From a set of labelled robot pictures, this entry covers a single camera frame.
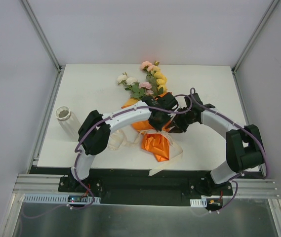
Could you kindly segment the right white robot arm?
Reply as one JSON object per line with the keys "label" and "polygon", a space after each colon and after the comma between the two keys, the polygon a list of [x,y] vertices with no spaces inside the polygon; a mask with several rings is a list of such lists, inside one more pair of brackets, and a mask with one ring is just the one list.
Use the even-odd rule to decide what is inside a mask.
{"label": "right white robot arm", "polygon": [[206,125],[226,140],[226,160],[207,172],[196,184],[196,191],[211,196],[221,191],[222,186],[237,178],[242,172],[265,162],[266,153],[259,128],[253,124],[241,126],[216,110],[212,104],[203,104],[195,92],[185,100],[186,107],[179,109],[168,126],[170,133],[184,133],[189,125]]}

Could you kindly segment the orange wrapping paper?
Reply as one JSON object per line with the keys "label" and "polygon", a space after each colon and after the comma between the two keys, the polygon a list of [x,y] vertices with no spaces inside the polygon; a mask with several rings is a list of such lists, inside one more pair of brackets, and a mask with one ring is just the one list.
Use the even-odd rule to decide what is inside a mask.
{"label": "orange wrapping paper", "polygon": [[[142,130],[153,130],[154,128],[147,120],[139,121],[131,125],[137,132]],[[170,142],[161,134],[144,134],[141,142],[141,148],[152,153],[158,162],[169,161],[170,159]]]}

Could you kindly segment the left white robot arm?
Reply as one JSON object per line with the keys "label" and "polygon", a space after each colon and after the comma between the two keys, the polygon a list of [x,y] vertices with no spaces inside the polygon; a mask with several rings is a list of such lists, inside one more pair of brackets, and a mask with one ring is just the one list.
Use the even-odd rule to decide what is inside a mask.
{"label": "left white robot arm", "polygon": [[95,156],[103,152],[109,142],[110,135],[136,122],[147,121],[152,129],[162,131],[171,120],[178,102],[171,93],[154,98],[146,96],[137,103],[119,111],[101,114],[94,110],[88,114],[78,130],[78,145],[75,153],[78,156],[71,167],[72,178],[69,185],[75,192],[86,188],[86,178],[89,176]]}

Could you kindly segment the cream printed ribbon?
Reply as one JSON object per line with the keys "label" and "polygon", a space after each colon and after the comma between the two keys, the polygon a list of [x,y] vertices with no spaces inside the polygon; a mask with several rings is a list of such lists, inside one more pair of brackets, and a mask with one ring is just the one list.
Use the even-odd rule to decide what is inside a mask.
{"label": "cream printed ribbon", "polygon": [[154,176],[178,163],[183,156],[182,147],[166,131],[141,130],[133,142],[128,141],[127,136],[122,130],[118,130],[110,135],[108,143],[110,151],[116,151],[123,146],[130,148],[140,146],[143,150],[155,156],[160,165],[151,169],[149,176]]}

